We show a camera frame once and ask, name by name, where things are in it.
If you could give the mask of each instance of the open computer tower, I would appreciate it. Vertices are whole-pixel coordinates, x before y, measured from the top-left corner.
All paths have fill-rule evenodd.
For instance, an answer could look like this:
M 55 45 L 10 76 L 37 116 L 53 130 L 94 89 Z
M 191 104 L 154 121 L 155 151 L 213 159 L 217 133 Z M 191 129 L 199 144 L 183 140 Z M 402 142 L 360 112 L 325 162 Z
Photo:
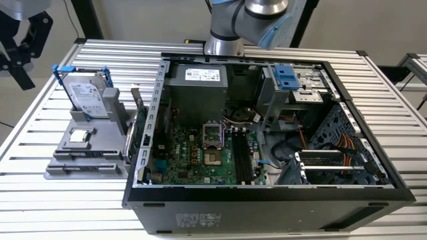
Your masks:
M 328 62 L 161 54 L 122 198 L 149 234 L 350 231 L 413 201 Z

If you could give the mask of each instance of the motherboard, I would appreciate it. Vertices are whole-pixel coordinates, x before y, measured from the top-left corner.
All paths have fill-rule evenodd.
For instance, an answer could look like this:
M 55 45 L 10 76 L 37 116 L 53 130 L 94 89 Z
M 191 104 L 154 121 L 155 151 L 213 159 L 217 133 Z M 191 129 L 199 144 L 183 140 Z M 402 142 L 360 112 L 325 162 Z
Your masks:
M 256 134 L 242 129 L 175 127 L 166 159 L 154 160 L 153 184 L 264 185 Z

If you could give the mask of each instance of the ram slot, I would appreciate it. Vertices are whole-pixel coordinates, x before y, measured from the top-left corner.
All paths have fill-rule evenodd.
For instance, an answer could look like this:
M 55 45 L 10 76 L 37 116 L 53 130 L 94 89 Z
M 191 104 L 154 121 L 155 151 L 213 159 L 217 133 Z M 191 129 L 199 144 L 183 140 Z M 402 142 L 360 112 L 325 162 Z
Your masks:
M 237 184 L 250 184 L 252 168 L 249 159 L 249 147 L 246 143 L 245 132 L 234 131 L 232 133 L 232 154 L 234 164 L 234 174 Z

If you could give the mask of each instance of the warning label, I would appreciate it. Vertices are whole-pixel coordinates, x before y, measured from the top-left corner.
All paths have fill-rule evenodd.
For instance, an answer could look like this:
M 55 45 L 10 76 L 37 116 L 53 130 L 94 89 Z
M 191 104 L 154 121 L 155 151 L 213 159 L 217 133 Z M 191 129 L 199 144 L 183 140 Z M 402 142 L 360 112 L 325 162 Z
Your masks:
M 218 82 L 220 81 L 220 70 L 187 68 L 185 70 L 185 80 Z
M 75 107 L 93 118 L 107 117 L 99 92 L 89 83 L 70 83 L 69 88 L 77 101 Z
M 181 228 L 217 227 L 221 213 L 175 213 L 175 225 Z

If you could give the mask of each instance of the hard drive label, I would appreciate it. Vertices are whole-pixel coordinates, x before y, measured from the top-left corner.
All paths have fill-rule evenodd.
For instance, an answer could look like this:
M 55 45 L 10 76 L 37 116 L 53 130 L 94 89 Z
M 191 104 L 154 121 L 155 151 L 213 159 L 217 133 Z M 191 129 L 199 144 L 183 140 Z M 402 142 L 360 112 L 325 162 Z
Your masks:
M 98 89 L 89 83 L 69 83 L 71 94 L 81 111 L 93 118 L 107 117 Z

